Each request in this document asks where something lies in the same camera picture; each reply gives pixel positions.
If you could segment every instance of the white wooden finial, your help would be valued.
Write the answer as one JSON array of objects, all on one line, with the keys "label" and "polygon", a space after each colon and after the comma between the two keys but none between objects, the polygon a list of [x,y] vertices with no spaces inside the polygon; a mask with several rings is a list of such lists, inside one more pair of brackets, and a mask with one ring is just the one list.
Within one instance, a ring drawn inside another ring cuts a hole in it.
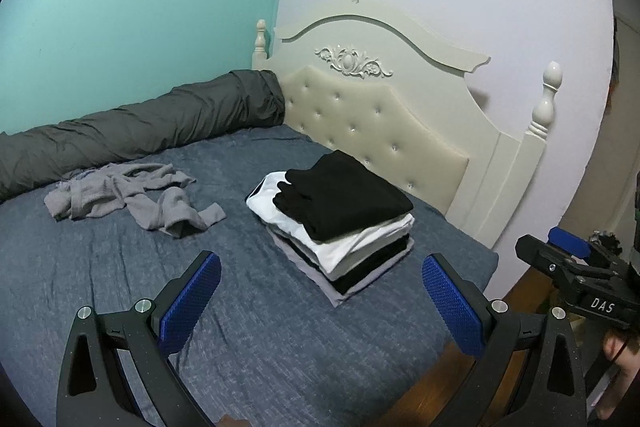
[{"label": "white wooden finial", "polygon": [[254,70],[259,70],[261,62],[267,59],[267,41],[264,37],[264,32],[266,31],[266,29],[267,23],[264,21],[264,19],[260,19],[257,25],[255,25],[257,35],[255,37],[255,49],[252,61],[252,68],[254,68]]},{"label": "white wooden finial", "polygon": [[550,62],[542,74],[542,99],[534,108],[529,124],[529,131],[546,138],[549,126],[556,117],[554,97],[562,84],[562,68],[557,62]]}]

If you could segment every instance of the mattress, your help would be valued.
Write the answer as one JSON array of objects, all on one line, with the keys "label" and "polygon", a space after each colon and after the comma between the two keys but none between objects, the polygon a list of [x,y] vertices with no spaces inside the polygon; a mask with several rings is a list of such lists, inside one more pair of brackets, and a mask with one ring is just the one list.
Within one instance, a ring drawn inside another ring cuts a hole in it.
[{"label": "mattress", "polygon": [[[442,252],[464,279],[484,288],[497,255],[410,196],[412,252],[334,309],[244,204],[268,172],[309,168],[326,152],[276,126],[148,156],[144,161],[170,162],[197,178],[186,188],[195,208],[215,201],[228,216],[183,239],[142,230],[125,210],[57,223],[43,203],[50,186],[0,205],[0,363],[43,426],[55,425],[76,310],[89,304],[116,312],[153,298],[201,250],[220,256],[222,282],[171,360],[212,421],[228,413],[253,426],[356,426],[388,410],[449,339],[422,287],[422,260]],[[161,426],[123,358],[145,418]]]}]

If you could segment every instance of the headboard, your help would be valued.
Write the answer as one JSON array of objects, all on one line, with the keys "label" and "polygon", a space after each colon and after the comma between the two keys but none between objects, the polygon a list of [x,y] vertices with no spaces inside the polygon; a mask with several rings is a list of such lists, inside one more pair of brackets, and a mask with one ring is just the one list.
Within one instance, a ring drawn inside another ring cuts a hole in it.
[{"label": "headboard", "polygon": [[253,68],[278,75],[285,123],[432,204],[492,247],[535,172],[562,82],[552,62],[521,139],[498,130],[466,87],[486,55],[462,50],[389,6],[350,0],[274,30],[258,21]]}]

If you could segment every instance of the teal wall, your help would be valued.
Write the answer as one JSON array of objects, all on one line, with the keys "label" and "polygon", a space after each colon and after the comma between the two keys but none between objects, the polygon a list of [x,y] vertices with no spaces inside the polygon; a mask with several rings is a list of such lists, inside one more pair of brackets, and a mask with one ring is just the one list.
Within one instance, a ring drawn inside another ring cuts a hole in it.
[{"label": "teal wall", "polygon": [[2,0],[0,130],[139,102],[249,68],[278,0]]}]

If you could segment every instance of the blue gripper pad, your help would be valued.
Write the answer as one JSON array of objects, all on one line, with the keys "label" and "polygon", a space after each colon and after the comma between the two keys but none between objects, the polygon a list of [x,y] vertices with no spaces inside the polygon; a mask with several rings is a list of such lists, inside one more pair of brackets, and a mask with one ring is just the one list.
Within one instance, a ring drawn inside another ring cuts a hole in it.
[{"label": "blue gripper pad", "polygon": [[575,255],[579,259],[587,259],[591,254],[589,243],[569,232],[565,232],[559,227],[549,230],[548,242],[554,247],[558,247],[565,252]]},{"label": "blue gripper pad", "polygon": [[481,358],[484,353],[482,323],[432,255],[422,263],[422,283],[460,351]]},{"label": "blue gripper pad", "polygon": [[222,264],[214,253],[203,261],[160,321],[158,349],[164,357],[180,351],[220,283]]}]

